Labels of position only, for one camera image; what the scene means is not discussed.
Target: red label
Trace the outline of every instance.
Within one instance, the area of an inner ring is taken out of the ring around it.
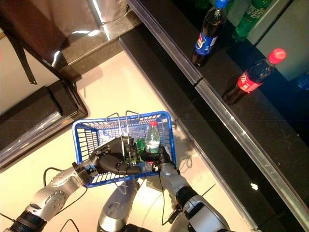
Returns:
[[[238,87],[247,92],[247,93],[251,93],[253,90],[255,90],[256,88],[258,88],[262,83],[255,83],[252,80],[250,80],[248,78],[248,74],[247,71],[245,71],[240,78],[237,81],[237,85]]]

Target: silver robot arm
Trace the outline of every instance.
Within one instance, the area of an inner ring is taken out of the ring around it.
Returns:
[[[125,147],[125,156],[136,152],[132,146],[133,140],[123,137],[115,138],[107,144],[96,148],[89,159],[81,164],[73,163],[70,167],[58,173],[52,181],[39,190],[30,205],[17,218],[14,224],[5,232],[40,232],[48,221],[50,221],[63,208],[68,197],[81,186],[90,183],[97,174],[138,174],[139,167],[131,167],[123,162],[122,146]]]
[[[224,232],[230,230],[224,217],[202,196],[198,195],[180,175],[164,147],[160,146],[158,154],[146,154],[142,159],[155,161],[159,166],[162,187],[169,191],[170,197],[177,202],[188,219],[188,231]]]

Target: plastic bottle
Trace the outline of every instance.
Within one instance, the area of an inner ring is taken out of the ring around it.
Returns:
[[[270,3],[271,0],[252,0],[250,7],[232,34],[233,39],[237,42],[245,40]]]
[[[192,55],[192,63],[199,67],[206,63],[206,56],[211,52],[221,27],[226,22],[224,8],[228,0],[217,0],[215,6],[211,7],[203,21],[203,28],[198,36],[197,43]]]
[[[160,145],[160,134],[158,122],[150,121],[150,127],[146,135],[146,151],[149,153],[158,153]]]
[[[260,60],[247,69],[239,77],[235,85],[225,92],[222,99],[228,105],[238,102],[242,97],[262,85],[263,80],[274,71],[274,66],[283,61],[285,57],[285,51],[281,48],[276,48],[267,59]]]

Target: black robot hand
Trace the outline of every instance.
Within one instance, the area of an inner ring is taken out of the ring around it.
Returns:
[[[137,155],[134,139],[129,137],[115,138],[108,143],[97,147],[89,157],[98,173],[111,172],[120,175],[133,175],[141,173],[140,167],[130,166],[125,159]]]
[[[159,151],[158,153],[149,153],[147,151],[144,151],[140,155],[141,159],[143,161],[148,161],[148,162],[158,162],[158,163],[170,163],[170,157],[169,154],[166,152],[165,147],[159,146]]]

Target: water bottle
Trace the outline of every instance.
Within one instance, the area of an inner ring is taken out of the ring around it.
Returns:
[[[150,121],[150,127],[146,134],[146,151],[149,153],[158,153],[160,145],[160,134],[158,122]]]

